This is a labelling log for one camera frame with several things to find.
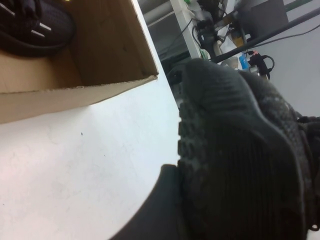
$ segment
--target shoe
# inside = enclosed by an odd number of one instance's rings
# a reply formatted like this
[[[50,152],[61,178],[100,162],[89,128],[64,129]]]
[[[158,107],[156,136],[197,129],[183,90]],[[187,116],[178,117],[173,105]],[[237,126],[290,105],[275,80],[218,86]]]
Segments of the shoe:
[[[15,55],[44,57],[70,43],[72,16],[53,0],[0,0],[0,48]]]
[[[306,154],[314,122],[298,123],[268,81],[209,61],[187,63],[182,86],[178,169],[192,239],[305,240],[319,230]]]

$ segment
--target white table surface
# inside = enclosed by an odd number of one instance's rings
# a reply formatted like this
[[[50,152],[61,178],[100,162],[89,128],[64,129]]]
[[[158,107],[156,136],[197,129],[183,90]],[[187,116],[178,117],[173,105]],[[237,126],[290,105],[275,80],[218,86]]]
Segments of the white table surface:
[[[179,112],[159,79],[93,106],[0,125],[0,239],[106,240],[176,164]]]

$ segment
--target black pipe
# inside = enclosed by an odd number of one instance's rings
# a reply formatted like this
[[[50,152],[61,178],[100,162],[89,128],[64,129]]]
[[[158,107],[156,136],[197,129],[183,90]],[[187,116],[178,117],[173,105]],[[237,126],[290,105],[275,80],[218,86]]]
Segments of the black pipe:
[[[317,8],[316,10],[313,10],[313,11],[311,11],[311,12],[309,12],[309,13],[307,13],[307,14],[305,14],[305,15],[303,15],[303,16],[295,19],[295,20],[293,20],[293,21],[290,21],[287,25],[285,25],[285,26],[283,26],[283,27],[271,32],[271,33],[268,33],[268,34],[266,34],[264,36],[261,36],[261,37],[258,37],[256,39],[252,40],[252,41],[249,41],[247,44],[245,44],[243,46],[240,46],[240,47],[238,47],[236,49],[233,49],[233,50],[231,50],[231,51],[229,51],[227,53],[224,53],[222,55],[216,56],[213,59],[211,59],[211,61],[214,62],[214,63],[220,63],[220,62],[222,62],[222,61],[224,61],[226,59],[231,58],[232,56],[234,56],[234,55],[236,55],[238,53],[241,53],[241,52],[244,52],[244,51],[246,51],[248,49],[251,49],[255,45],[258,45],[258,44],[260,44],[260,43],[262,43],[262,42],[264,42],[264,41],[266,41],[266,40],[268,40],[268,39],[270,39],[270,38],[272,38],[272,37],[284,32],[284,31],[287,31],[287,30],[289,30],[289,29],[291,29],[291,28],[293,28],[293,27],[295,27],[295,26],[297,26],[299,24],[302,24],[305,21],[308,21],[308,20],[310,20],[310,19],[312,19],[312,18],[314,18],[314,17],[316,17],[318,15],[320,15],[320,7]]]

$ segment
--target white reflective stripe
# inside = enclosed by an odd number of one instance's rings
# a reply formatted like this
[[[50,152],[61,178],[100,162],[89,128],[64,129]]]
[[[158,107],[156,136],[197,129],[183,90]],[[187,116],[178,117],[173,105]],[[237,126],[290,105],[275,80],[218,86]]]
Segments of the white reflective stripe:
[[[44,25],[43,23],[40,22],[40,27],[47,29],[49,31],[51,31],[51,27],[48,27],[47,25]]]
[[[43,35],[43,34],[40,33],[40,32],[37,32],[37,31],[35,31],[35,30],[31,30],[31,32],[32,32],[33,34],[37,34],[38,36],[45,37],[45,35]]]
[[[11,11],[9,8],[7,8],[5,5],[3,5],[1,2],[0,2],[0,7],[2,7],[4,10],[7,10],[8,13],[12,14],[13,16],[16,15],[13,11]]]

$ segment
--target shoe box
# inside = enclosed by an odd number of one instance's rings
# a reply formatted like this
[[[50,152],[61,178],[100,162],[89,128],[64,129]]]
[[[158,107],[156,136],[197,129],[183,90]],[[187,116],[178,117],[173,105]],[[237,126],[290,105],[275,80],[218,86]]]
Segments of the shoe box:
[[[157,79],[131,0],[70,0],[63,5],[77,27],[66,49],[43,58],[0,50],[1,124],[89,106]]]

